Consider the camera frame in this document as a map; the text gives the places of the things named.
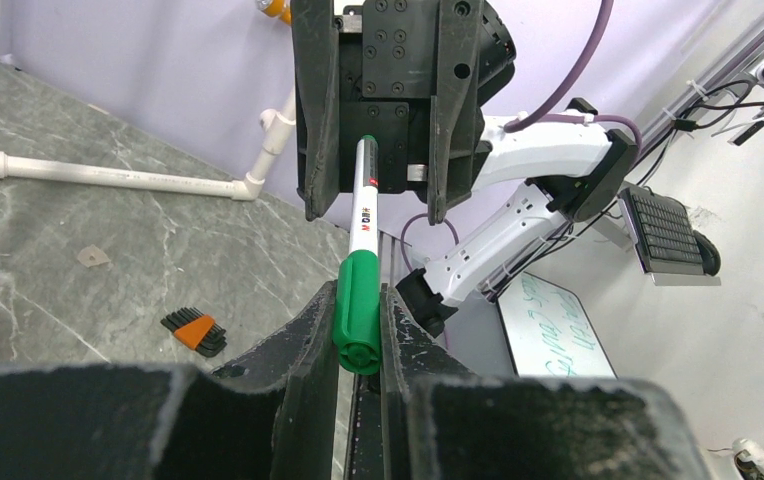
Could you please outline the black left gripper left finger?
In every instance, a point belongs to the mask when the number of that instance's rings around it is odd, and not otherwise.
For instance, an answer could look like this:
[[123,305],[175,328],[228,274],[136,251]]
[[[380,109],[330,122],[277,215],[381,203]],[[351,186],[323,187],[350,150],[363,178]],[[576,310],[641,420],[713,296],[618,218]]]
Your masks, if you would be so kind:
[[335,284],[241,356],[0,364],[0,479],[326,479]]

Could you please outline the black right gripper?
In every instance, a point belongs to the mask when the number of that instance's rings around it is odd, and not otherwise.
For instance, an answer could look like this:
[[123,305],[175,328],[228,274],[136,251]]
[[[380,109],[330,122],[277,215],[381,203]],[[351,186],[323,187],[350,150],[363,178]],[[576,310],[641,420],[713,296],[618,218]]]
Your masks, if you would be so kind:
[[385,194],[427,194],[432,225],[470,196],[489,146],[484,104],[516,46],[485,1],[293,1],[301,198],[309,221],[353,188],[355,148],[379,146]]

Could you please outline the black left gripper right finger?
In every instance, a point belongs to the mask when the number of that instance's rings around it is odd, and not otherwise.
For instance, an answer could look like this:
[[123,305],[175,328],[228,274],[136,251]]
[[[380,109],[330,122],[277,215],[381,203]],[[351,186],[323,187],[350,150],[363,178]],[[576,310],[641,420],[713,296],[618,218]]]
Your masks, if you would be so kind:
[[388,479],[707,479],[667,392],[643,380],[480,376],[380,299]]

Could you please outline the green marker cap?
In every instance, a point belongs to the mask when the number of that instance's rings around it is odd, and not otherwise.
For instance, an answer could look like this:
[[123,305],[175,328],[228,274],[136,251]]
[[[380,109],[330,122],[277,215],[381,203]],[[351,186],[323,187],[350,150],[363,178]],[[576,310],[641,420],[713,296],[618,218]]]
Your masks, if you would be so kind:
[[339,269],[332,340],[341,366],[354,374],[380,370],[380,292],[377,255],[351,252]]

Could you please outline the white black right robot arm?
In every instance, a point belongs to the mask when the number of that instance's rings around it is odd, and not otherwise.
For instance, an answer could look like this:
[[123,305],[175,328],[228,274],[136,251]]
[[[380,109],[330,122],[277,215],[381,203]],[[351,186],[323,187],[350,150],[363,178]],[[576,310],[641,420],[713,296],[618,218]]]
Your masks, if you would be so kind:
[[556,103],[588,64],[613,5],[600,4],[579,58],[531,114],[487,116],[512,79],[516,47],[484,1],[295,1],[298,193],[308,219],[336,198],[357,201],[352,234],[379,218],[370,192],[411,191],[431,224],[474,192],[514,181],[514,194],[444,256],[398,284],[415,320],[438,334],[478,291],[495,300],[543,244],[588,221],[634,166],[634,123],[573,100]]

